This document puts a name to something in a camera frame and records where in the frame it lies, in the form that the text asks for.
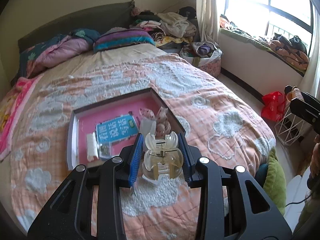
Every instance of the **peach plaid blanket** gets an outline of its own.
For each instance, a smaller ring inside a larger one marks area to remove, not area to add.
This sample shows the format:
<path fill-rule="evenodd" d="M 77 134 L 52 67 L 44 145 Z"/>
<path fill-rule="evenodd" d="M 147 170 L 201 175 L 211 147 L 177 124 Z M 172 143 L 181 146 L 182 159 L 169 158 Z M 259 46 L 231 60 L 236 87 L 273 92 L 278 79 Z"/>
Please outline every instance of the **peach plaid blanket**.
<path fill-rule="evenodd" d="M 12 205 L 26 230 L 68 175 L 66 134 L 73 109 L 152 87 L 185 128 L 188 143 L 221 166 L 240 164 L 254 175 L 275 145 L 272 131 L 246 103 L 177 55 L 92 64 L 100 66 L 34 91 L 20 118 L 11 156 Z M 121 199 L 127 239 L 194 239 L 200 190 L 188 188 L 182 176 L 163 176 L 155 186 L 140 174 L 136 194 L 122 190 Z M 96 203 L 95 193 L 93 209 Z M 95 221 L 93 212 L 93 235 Z"/>

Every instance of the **striped pillow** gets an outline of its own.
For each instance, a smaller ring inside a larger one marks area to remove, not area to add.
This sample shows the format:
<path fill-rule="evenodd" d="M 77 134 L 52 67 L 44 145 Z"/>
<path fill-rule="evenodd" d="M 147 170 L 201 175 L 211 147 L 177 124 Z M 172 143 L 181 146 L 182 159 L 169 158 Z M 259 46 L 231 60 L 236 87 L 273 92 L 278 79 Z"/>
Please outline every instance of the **striped pillow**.
<path fill-rule="evenodd" d="M 101 35 L 93 45 L 93 51 L 97 52 L 142 43 L 155 44 L 146 31 L 142 29 L 125 29 Z"/>

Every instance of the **open box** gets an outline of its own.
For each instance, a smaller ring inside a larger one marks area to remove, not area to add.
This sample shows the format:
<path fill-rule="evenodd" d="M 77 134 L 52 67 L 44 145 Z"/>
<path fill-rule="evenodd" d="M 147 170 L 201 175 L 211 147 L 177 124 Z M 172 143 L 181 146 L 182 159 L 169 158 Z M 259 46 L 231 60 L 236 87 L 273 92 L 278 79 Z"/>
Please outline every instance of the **open box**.
<path fill-rule="evenodd" d="M 103 160 L 94 160 L 92 162 L 87 160 L 86 134 L 95 132 L 97 124 L 129 113 L 135 119 L 139 129 L 141 121 L 140 108 L 151 109 L 156 114 L 161 106 L 168 108 L 152 88 L 147 88 L 73 110 L 67 139 L 68 169 L 73 170 L 79 164 L 92 167 L 101 165 L 104 162 Z M 171 131 L 185 135 L 184 128 L 169 108 L 167 117 L 171 125 Z M 132 145 L 135 138 L 136 135 L 126 140 L 112 143 L 112 156 L 119 155 L 123 147 Z"/>

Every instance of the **transparent hair claw clip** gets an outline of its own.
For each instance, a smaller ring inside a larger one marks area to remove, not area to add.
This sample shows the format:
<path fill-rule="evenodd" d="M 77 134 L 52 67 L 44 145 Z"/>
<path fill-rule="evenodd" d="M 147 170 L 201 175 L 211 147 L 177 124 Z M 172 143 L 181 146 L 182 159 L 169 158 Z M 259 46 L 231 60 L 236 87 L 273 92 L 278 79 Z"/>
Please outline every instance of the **transparent hair claw clip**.
<path fill-rule="evenodd" d="M 148 133 L 145 142 L 148 150 L 144 155 L 142 172 L 148 179 L 158 180 L 159 174 L 169 174 L 170 179 L 174 179 L 181 174 L 183 155 L 177 148 L 178 136 L 174 131 L 159 140 Z"/>

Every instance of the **window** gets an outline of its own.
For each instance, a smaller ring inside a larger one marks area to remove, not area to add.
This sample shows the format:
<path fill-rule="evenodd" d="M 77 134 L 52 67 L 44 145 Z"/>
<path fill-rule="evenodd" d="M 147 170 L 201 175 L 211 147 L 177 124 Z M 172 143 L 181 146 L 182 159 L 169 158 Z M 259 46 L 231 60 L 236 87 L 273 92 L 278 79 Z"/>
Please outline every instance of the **window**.
<path fill-rule="evenodd" d="M 218 14 L 224 14 L 238 28 L 252 36 L 287 39 L 298 35 L 310 52 L 313 7 L 310 0 L 217 0 Z"/>

